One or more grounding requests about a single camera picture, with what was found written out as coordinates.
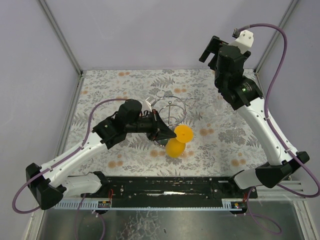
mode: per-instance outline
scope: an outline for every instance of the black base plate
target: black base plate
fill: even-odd
[[[112,189],[113,208],[222,207],[221,199],[243,199],[249,191],[249,188],[239,189],[230,177],[104,176],[102,179],[101,172],[95,174],[103,186],[86,197],[108,198]],[[257,191],[250,195],[257,197]]]

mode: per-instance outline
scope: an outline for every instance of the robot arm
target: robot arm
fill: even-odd
[[[267,123],[262,92],[253,80],[243,76],[244,62],[251,55],[248,49],[253,44],[253,33],[248,30],[239,33],[235,29],[233,36],[236,40],[230,44],[213,36],[199,61],[204,63],[210,53],[214,54],[208,66],[215,71],[214,84],[218,92],[251,127],[268,161],[255,169],[237,173],[234,181],[241,189],[257,185],[273,188],[300,167],[288,150],[296,153],[303,163],[310,158],[306,152],[298,152],[269,114],[268,119],[289,147],[284,149]]]
[[[144,116],[142,116],[142,107],[145,109]],[[27,180],[50,169],[28,186],[41,209],[46,210],[55,206],[64,197],[97,192],[105,179],[98,173],[68,176],[83,162],[104,151],[105,146],[110,149],[125,140],[127,133],[146,133],[151,141],[176,137],[176,134],[162,121],[159,113],[151,109],[150,104],[146,102],[142,106],[137,100],[126,100],[117,112],[93,127],[84,145],[79,142],[65,153],[41,166],[32,163],[26,168]],[[55,163],[70,154],[67,160],[52,168]]]

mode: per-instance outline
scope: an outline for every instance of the lavender wall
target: lavender wall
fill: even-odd
[[[0,1],[0,239],[22,237],[29,214],[11,201],[32,162],[52,159],[77,74],[36,0]],[[25,190],[18,206],[34,207]]]
[[[307,151],[307,166],[320,179],[320,1],[300,1],[284,28],[288,37],[286,59],[270,97],[270,109],[288,139],[300,151]],[[260,72],[265,91],[276,71],[283,50],[280,39]],[[317,188],[300,169],[294,175],[308,194]],[[320,232],[320,197],[308,200],[317,230]]]
[[[234,28],[278,24],[291,0],[47,0],[81,67],[206,68],[198,59],[213,35],[233,41]],[[257,29],[262,56],[272,30]]]

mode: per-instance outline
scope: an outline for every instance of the yellow ball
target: yellow ball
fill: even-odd
[[[176,138],[171,138],[165,145],[166,154],[172,158],[179,157],[184,152],[185,148],[186,144],[179,142]]]
[[[194,137],[194,133],[192,129],[187,125],[179,125],[174,129],[174,133],[176,134],[176,139],[181,143],[188,143]]]

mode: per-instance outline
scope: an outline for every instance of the gray leaf pattern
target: gray leaf pattern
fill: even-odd
[[[255,79],[251,69],[246,69],[245,75]],[[157,98],[156,95],[174,95],[187,105],[183,124],[192,128],[194,137],[180,157],[167,156],[145,134],[130,133],[124,141],[109,150],[105,148],[73,174],[102,171],[107,176],[232,176],[266,162],[257,138],[218,93],[214,72],[209,69],[87,71],[66,149],[83,139],[89,113],[99,102],[113,98],[142,102],[151,96]],[[122,103],[101,105],[93,115],[91,126],[112,115]],[[168,119],[165,110],[160,115]],[[172,108],[172,116],[180,119],[183,113]]]

